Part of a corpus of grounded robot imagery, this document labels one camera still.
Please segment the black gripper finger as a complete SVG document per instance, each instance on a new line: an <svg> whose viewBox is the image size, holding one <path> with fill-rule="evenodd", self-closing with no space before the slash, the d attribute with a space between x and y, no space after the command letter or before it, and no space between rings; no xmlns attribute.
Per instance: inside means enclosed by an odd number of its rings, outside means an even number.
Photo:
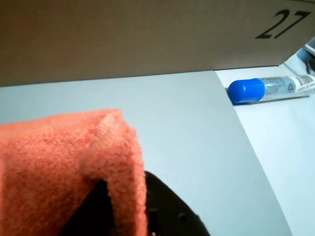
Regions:
<svg viewBox="0 0 315 236"><path fill-rule="evenodd" d="M107 183L100 180L61 229L62 236L110 236L114 229Z"/></svg>
<svg viewBox="0 0 315 236"><path fill-rule="evenodd" d="M146 171L149 236L208 236L200 217L163 181Z"/></svg>

